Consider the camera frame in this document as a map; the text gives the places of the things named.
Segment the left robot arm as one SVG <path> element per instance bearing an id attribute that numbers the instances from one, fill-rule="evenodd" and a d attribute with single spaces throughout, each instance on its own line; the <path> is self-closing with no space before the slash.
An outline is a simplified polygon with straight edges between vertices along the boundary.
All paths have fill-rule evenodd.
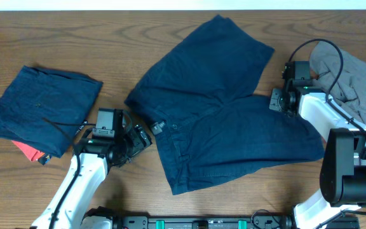
<path id="1" fill-rule="evenodd" d="M 92 127 L 75 145 L 69 171 L 32 228 L 121 228 L 122 220 L 106 207 L 88 209 L 112 167 L 129 163 L 152 144 L 141 125 L 113 129 Z"/>

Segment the navy blue shorts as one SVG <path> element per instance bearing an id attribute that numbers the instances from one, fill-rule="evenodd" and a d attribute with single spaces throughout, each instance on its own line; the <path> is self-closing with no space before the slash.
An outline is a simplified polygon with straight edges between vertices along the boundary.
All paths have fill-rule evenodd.
<path id="1" fill-rule="evenodd" d="M 269 108 L 255 89 L 274 50 L 216 16 L 153 65 L 125 104 L 151 128 L 174 195 L 265 167 L 323 157 L 300 117 Z"/>

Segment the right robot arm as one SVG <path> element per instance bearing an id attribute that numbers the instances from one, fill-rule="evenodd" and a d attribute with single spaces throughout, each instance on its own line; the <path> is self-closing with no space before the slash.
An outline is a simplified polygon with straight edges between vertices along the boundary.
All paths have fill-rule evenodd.
<path id="1" fill-rule="evenodd" d="M 308 121 L 326 140 L 320 189 L 293 210 L 294 228 L 328 228 L 366 207 L 366 125 L 315 87 L 275 88 L 270 109 Z"/>

